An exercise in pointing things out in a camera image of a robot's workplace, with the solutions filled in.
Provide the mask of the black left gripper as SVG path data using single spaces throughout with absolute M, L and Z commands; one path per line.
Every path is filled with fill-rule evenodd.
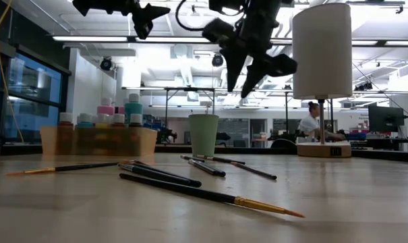
M 134 30 L 139 39 L 145 40 L 153 28 L 153 20 L 170 12 L 168 7 L 153 6 L 147 4 L 141 7 L 136 0 L 73 0 L 72 5 L 86 16 L 90 9 L 104 10 L 109 15 L 114 11 L 123 16 L 132 13 Z

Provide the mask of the large turquoise paint bottle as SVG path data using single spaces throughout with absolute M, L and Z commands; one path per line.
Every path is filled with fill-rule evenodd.
M 143 106 L 140 103 L 140 94 L 139 93 L 131 93 L 128 96 L 128 101 L 124 105 L 125 114 L 143 114 Z

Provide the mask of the small tan paint bottle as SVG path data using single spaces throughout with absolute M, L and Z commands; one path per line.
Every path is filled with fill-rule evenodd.
M 125 129 L 125 115 L 121 113 L 116 113 L 113 116 L 113 123 L 111 124 L 114 135 L 113 140 L 115 141 L 115 148 L 117 153 L 121 154 L 121 145 L 123 142 L 123 132 Z

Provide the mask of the small yellow paint bottle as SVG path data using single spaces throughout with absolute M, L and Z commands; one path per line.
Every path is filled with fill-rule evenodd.
M 107 141 L 109 128 L 109 115 L 99 113 L 97 115 L 97 121 L 95 123 L 96 135 L 94 137 L 96 141 L 96 147 L 94 153 L 97 155 L 104 155 L 106 153 L 105 142 Z

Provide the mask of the small blue paint bottle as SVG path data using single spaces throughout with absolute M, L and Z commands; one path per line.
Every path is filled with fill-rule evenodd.
M 89 113 L 80 113 L 77 118 L 77 150 L 81 155 L 89 155 L 92 150 L 92 115 Z

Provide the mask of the small rust brown paint bottle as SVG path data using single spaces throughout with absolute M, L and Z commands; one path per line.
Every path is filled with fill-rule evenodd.
M 71 113 L 62 112 L 59 114 L 58 123 L 58 142 L 59 150 L 64 154 L 70 154 L 73 148 L 74 124 Z

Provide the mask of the long black paintbrush gold ferrule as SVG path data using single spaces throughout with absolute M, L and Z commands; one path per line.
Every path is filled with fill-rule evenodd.
M 173 192 L 178 192 L 180 194 L 185 194 L 188 196 L 194 196 L 197 198 L 202 198 L 206 200 L 211 200 L 214 202 L 218 203 L 227 203 L 227 204 L 232 204 L 232 205 L 238 205 L 241 207 L 247 207 L 251 209 L 256 209 L 256 210 L 261 210 L 261 211 L 268 211 L 272 213 L 280 213 L 284 215 L 291 215 L 294 217 L 301 217 L 305 218 L 304 215 L 301 213 L 295 212 L 295 211 L 290 211 L 288 209 L 282 208 L 282 207 L 277 207 L 274 205 L 270 205 L 264 202 L 259 202 L 256 200 L 244 198 L 241 196 L 232 196 L 228 194 L 223 194 L 219 192 L 213 192 L 209 190 L 203 190 L 199 188 L 194 188 L 191 186 L 183 186 L 181 184 L 175 184 L 175 183 L 170 183 L 170 182 L 164 182 L 161 180 L 153 180 L 149 178 L 141 178 L 141 177 L 136 177 L 134 175 L 129 175 L 126 173 L 120 173 L 119 177 L 124 180 L 129 180 L 132 182 L 137 182 L 140 184 L 145 184 L 148 186 L 153 186 L 157 188 L 162 188 L 165 190 L 173 191 Z

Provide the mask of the thick black paintbrush silver ferrule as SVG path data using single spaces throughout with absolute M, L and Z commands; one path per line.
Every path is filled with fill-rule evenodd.
M 152 178 L 155 180 L 161 180 L 164 182 L 170 182 L 170 183 L 175 183 L 175 184 L 181 184 L 184 186 L 190 186 L 190 181 L 188 179 L 180 178 L 175 175 L 168 175 L 166 173 L 155 171 L 153 169 L 148 169 L 142 166 L 119 164 L 119 167 L 126 171 L 136 173 L 140 176 L 146 176 L 148 178 Z

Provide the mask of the black paintbrush orange bristles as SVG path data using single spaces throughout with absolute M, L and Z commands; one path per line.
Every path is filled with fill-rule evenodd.
M 92 168 L 97 168 L 97 167 L 110 167 L 110 166 L 116 166 L 116 165 L 118 165 L 118 163 L 95 163 L 95 164 L 82 164 L 82 165 L 67 165 L 67 166 L 61 166 L 61 167 L 47 167 L 47 168 L 41 168 L 41 169 L 31 169 L 31 170 L 26 170 L 26 171 L 7 173 L 6 175 L 7 176 L 20 176 L 20 175 L 35 174 L 35 173 L 55 173 L 55 172 L 61 172 L 61 171 L 92 169 Z

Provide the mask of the ceiling strip light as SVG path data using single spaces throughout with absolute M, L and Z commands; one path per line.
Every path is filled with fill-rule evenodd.
M 138 43 L 209 43 L 202 37 L 178 37 L 178 36 L 151 36 L 147 39 L 137 39 Z
M 55 41 L 63 42 L 89 42 L 89 43 L 109 43 L 109 42 L 127 42 L 124 36 L 54 36 Z

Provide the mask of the white shade wooden base lamp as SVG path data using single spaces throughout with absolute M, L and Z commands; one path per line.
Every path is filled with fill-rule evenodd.
M 294 99 L 320 106 L 320 129 L 324 127 L 324 103 L 347 98 L 352 88 L 351 8 L 346 3 L 309 7 L 292 20 L 293 58 L 298 62 L 293 76 Z M 348 142 L 305 136 L 297 142 L 302 157 L 348 158 Z

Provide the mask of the light green plastic cup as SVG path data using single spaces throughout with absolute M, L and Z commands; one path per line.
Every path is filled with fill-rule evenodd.
M 192 114 L 189 116 L 192 154 L 213 156 L 218 128 L 218 116 Z

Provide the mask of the person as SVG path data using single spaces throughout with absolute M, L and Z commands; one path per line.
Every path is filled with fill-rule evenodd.
M 321 138 L 322 133 L 324 133 L 325 138 L 331 140 L 342 141 L 345 139 L 345 136 L 342 134 L 335 134 L 320 129 L 320 123 L 318 121 L 318 118 L 320 117 L 320 106 L 318 103 L 310 101 L 308 107 L 309 114 L 299 123 L 298 130 L 300 132 L 303 132 L 306 136 L 312 136 L 314 138 Z

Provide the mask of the orange translucent plastic bin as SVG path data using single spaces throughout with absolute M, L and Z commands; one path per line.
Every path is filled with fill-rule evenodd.
M 72 128 L 66 126 L 40 129 L 45 155 L 102 155 L 139 157 L 155 151 L 157 131 L 131 128 Z

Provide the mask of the black background metal frame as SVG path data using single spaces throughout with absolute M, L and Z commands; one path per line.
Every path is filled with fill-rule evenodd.
M 179 91 L 184 92 L 203 92 L 211 101 L 212 103 L 212 114 L 215 114 L 215 94 L 216 91 L 214 88 L 198 88 L 198 87 L 164 87 L 166 91 L 166 98 L 165 98 L 165 128 L 168 128 L 168 105 L 169 100 L 175 96 Z

